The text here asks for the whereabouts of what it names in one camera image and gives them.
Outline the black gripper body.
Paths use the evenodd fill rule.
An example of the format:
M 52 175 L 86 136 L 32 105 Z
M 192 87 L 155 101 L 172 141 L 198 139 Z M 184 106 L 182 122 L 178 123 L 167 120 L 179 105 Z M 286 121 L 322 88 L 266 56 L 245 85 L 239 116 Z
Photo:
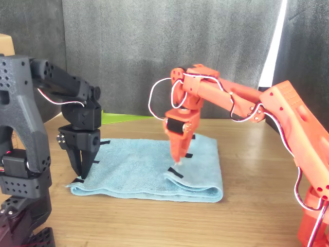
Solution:
M 58 129 L 57 141 L 63 150 L 98 152 L 100 148 L 100 130 L 74 129 L 72 125 Z

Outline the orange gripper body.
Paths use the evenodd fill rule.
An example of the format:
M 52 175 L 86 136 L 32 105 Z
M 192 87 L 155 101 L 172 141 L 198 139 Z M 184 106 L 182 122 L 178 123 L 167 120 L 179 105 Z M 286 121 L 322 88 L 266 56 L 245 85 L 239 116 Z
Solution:
M 165 114 L 164 131 L 170 138 L 191 139 L 199 125 L 200 110 L 171 109 Z

